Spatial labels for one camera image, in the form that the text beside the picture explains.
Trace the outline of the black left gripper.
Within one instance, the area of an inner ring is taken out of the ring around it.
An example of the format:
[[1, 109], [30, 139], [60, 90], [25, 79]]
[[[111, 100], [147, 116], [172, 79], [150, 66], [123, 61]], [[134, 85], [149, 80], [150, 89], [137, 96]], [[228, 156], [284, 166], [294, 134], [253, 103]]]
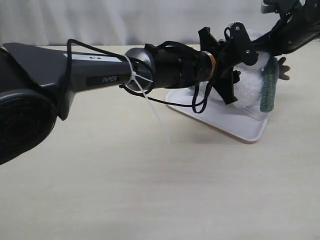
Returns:
[[242, 22], [230, 23], [223, 34], [224, 39], [217, 40], [207, 26], [198, 31], [200, 51], [207, 54], [211, 60], [211, 73], [206, 80], [215, 82], [213, 88], [223, 102], [230, 105], [238, 101], [234, 85], [240, 81], [241, 72], [230, 71], [226, 75], [221, 75], [240, 63], [253, 66], [258, 61], [258, 53]]

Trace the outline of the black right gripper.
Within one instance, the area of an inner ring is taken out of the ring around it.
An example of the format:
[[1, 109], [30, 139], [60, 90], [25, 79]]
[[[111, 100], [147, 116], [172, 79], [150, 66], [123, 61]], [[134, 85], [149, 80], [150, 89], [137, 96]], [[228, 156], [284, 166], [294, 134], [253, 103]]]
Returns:
[[272, 56], [290, 54], [320, 36], [320, 2], [290, 0], [275, 29], [250, 30], [254, 49]]

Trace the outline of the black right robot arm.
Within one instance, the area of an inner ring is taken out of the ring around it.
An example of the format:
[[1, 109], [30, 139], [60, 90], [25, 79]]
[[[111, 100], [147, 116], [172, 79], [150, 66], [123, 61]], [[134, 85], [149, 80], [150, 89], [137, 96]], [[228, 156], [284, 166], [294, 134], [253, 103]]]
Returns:
[[291, 54], [320, 37], [318, 0], [263, 0], [262, 14], [279, 14], [272, 29], [252, 41], [256, 51], [273, 56]]

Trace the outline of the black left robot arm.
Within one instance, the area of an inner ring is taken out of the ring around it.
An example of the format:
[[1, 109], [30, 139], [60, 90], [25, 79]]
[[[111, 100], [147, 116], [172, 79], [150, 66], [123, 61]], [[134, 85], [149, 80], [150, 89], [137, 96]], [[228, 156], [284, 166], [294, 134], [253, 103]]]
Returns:
[[18, 42], [0, 49], [0, 162], [35, 148], [65, 120], [77, 93], [119, 86], [141, 97], [154, 89], [183, 89], [201, 82], [215, 86], [226, 103], [235, 101], [234, 66], [252, 66], [258, 54], [240, 22], [224, 40], [208, 27], [199, 32], [200, 50], [177, 41], [145, 44], [117, 54], [69, 39], [66, 50]]

